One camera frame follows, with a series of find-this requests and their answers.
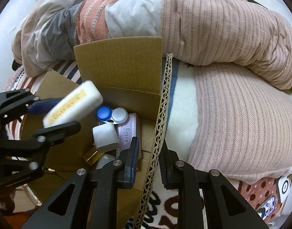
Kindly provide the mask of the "white contact lens case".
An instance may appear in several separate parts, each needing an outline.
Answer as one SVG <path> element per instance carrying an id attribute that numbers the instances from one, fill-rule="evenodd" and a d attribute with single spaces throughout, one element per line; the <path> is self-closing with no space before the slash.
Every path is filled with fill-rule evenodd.
<path id="1" fill-rule="evenodd" d="M 111 109 L 108 106 L 100 106 L 96 112 L 97 118 L 104 123 L 122 124 L 127 121 L 128 113 L 125 108 Z"/>

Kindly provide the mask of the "gold bar box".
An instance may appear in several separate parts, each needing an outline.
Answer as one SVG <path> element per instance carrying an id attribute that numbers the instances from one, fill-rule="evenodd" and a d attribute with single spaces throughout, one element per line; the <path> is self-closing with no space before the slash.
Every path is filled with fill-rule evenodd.
<path id="1" fill-rule="evenodd" d="M 88 165 L 93 165 L 97 160 L 100 159 L 100 157 L 103 155 L 102 152 L 99 152 L 95 146 L 93 146 L 89 151 L 87 151 L 83 155 L 83 160 L 85 161 L 86 164 Z"/>

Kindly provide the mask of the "pink grey rolled duvet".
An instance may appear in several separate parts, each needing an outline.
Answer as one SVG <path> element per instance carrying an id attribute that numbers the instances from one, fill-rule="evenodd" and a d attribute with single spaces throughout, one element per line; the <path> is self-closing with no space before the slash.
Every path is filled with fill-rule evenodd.
<path id="1" fill-rule="evenodd" d="M 292 88 L 292 26 L 248 0 L 38 0 L 12 53 L 28 77 L 74 60 L 74 47 L 161 37 L 163 53 L 196 66 L 233 62 L 279 90 Z"/>

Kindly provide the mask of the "white cube charger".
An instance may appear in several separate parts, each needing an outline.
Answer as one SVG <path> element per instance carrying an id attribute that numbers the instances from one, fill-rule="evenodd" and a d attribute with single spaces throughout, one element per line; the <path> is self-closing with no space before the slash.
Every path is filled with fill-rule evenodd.
<path id="1" fill-rule="evenodd" d="M 105 153 L 120 147 L 119 138 L 113 123 L 104 123 L 92 129 L 95 148 Z"/>

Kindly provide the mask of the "white yellow-label box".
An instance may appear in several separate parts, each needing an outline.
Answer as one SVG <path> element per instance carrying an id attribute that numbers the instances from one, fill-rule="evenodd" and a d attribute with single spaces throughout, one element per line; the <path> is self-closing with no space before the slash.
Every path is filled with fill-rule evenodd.
<path id="1" fill-rule="evenodd" d="M 75 88 L 43 118 L 44 128 L 80 121 L 103 103 L 103 97 L 92 81 Z"/>

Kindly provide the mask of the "pink ribbed pillow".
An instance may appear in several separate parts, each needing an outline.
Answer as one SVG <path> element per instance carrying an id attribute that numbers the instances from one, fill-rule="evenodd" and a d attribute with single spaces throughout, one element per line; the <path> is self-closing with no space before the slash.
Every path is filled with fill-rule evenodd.
<path id="1" fill-rule="evenodd" d="M 292 174 L 292 98 L 245 67 L 195 68 L 198 126 L 188 162 L 252 184 Z"/>

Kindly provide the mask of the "brown cardboard box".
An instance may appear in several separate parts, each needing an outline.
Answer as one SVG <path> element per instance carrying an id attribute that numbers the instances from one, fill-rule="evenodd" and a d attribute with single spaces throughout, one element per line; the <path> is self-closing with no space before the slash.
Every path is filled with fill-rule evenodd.
<path id="1" fill-rule="evenodd" d="M 118 192 L 116 226 L 123 228 L 134 218 L 141 228 L 152 192 L 158 156 L 164 141 L 168 115 L 171 57 L 163 66 L 160 37 L 106 39 L 74 47 L 83 81 L 92 81 L 104 104 L 125 108 L 140 117 L 142 159 L 133 189 Z M 48 199 L 76 170 L 85 168 L 84 154 L 94 142 L 92 129 L 97 122 L 90 113 L 81 120 L 81 131 L 50 148 L 44 175 L 29 183 L 40 202 Z"/>

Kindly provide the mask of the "smartphone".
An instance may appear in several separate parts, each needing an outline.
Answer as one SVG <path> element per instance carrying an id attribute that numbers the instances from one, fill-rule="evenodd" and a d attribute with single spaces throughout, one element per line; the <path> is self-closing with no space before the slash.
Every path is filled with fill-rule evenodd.
<path id="1" fill-rule="evenodd" d="M 269 197 L 257 210 L 257 214 L 262 220 L 265 220 L 275 209 L 275 196 Z"/>

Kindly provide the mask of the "purple enjoy traveling box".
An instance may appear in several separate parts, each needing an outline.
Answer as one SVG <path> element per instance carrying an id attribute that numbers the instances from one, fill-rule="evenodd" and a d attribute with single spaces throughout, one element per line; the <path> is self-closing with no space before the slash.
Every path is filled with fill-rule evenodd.
<path id="1" fill-rule="evenodd" d="M 128 114 L 127 121 L 117 126 L 117 135 L 120 144 L 120 147 L 116 150 L 117 157 L 122 150 L 130 148 L 132 138 L 136 136 L 139 139 L 138 160 L 142 159 L 140 118 L 137 113 Z"/>

